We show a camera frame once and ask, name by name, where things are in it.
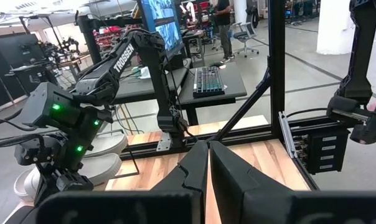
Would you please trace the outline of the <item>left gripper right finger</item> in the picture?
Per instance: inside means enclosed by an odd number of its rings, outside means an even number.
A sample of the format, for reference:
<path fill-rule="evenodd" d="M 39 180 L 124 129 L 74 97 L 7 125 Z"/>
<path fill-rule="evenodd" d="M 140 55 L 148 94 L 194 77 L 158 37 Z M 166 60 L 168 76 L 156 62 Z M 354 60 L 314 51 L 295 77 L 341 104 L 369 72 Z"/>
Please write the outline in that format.
<path fill-rule="evenodd" d="M 287 223 L 291 189 L 221 142 L 210 143 L 212 185 L 222 223 Z"/>

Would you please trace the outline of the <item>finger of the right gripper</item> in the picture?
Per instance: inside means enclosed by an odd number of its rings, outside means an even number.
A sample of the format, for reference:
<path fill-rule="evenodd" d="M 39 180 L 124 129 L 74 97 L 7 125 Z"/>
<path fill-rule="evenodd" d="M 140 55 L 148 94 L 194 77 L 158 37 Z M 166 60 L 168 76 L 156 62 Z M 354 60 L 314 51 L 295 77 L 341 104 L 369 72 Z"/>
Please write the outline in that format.
<path fill-rule="evenodd" d="M 49 175 L 41 175 L 35 195 L 34 205 L 39 206 L 46 198 L 57 192 L 58 187 L 56 185 L 56 179 Z"/>

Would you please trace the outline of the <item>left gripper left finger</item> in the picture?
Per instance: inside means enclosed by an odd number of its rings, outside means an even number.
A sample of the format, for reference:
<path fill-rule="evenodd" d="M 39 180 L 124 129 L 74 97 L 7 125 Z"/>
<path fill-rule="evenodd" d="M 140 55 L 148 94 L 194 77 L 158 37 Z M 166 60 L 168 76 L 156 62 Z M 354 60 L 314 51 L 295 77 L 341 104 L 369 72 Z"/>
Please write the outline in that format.
<path fill-rule="evenodd" d="M 198 141 L 157 183 L 152 191 L 160 196 L 154 206 L 153 223 L 204 223 L 209 150 Z"/>

